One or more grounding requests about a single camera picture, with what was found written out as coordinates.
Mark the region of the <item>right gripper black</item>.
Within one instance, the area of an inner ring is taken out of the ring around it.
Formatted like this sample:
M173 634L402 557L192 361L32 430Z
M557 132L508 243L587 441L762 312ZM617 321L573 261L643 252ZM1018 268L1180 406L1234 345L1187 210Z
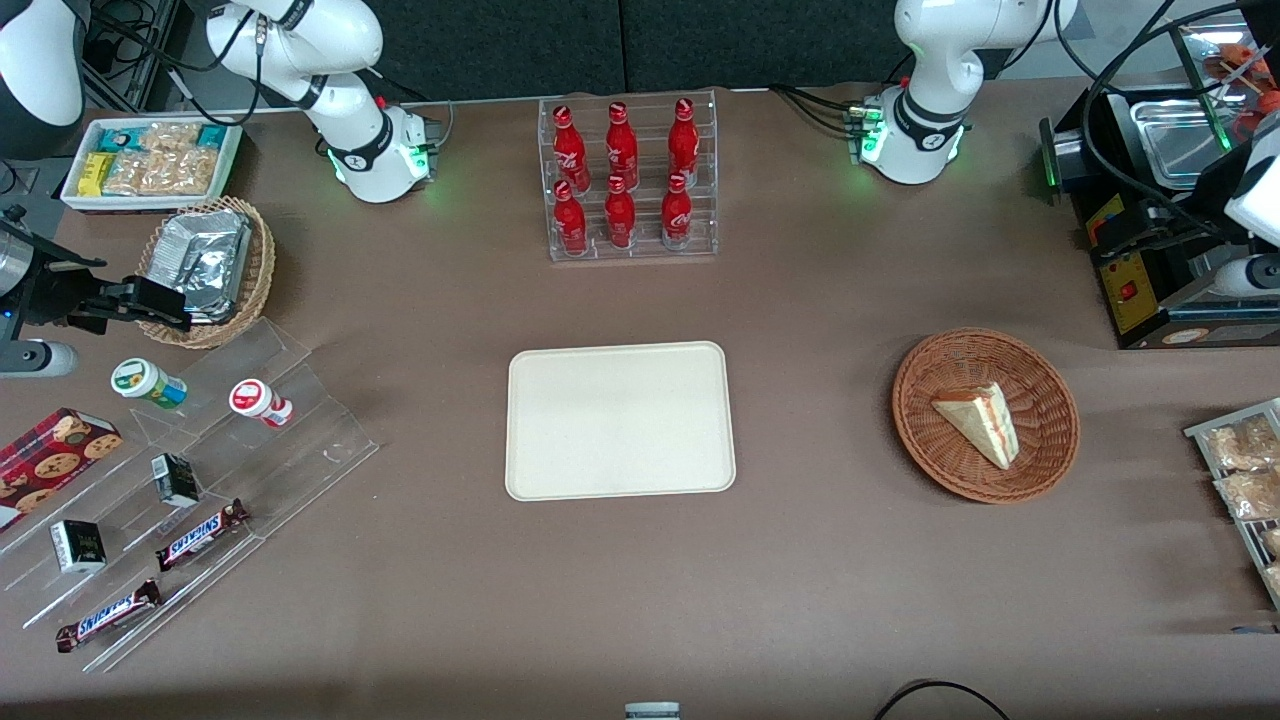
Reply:
M100 258L81 256L23 227L4 225L3 332L52 324L104 333L111 322L150 322L189 331L191 314L182 292L146 277L102 284L93 269L106 265Z

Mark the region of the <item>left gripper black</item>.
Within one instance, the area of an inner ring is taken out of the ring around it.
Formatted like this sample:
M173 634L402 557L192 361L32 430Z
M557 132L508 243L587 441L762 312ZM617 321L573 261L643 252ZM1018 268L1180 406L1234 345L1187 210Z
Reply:
M1120 211L1093 220L1093 264L1105 265L1132 252L1153 229L1149 252L1185 249L1192 255L1220 246L1249 247L1248 231L1225 213L1245 173L1251 150L1231 150L1207 165L1196 182L1188 210L1151 205L1147 211Z

